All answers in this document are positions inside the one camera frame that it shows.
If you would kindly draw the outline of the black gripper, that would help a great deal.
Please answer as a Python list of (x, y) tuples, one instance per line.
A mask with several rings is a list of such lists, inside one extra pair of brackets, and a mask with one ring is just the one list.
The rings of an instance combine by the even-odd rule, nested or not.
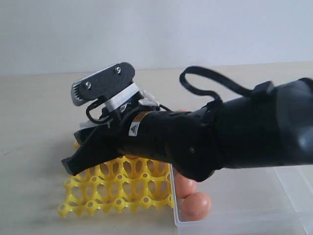
[(136, 112), (118, 127), (76, 131), (79, 148), (62, 165), (68, 174), (77, 175), (122, 155), (137, 155), (170, 163), (183, 176), (201, 182), (220, 167), (211, 120), (206, 108)]

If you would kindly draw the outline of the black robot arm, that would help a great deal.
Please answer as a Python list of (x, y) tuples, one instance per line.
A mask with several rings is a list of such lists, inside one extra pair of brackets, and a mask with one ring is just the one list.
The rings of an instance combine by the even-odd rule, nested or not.
[(277, 87), (265, 82), (251, 97), (212, 101), (193, 112), (131, 112), (117, 128), (89, 128), (73, 156), (70, 175), (116, 159), (139, 156), (171, 164), (201, 182), (222, 168), (310, 165), (313, 162), (313, 81)]

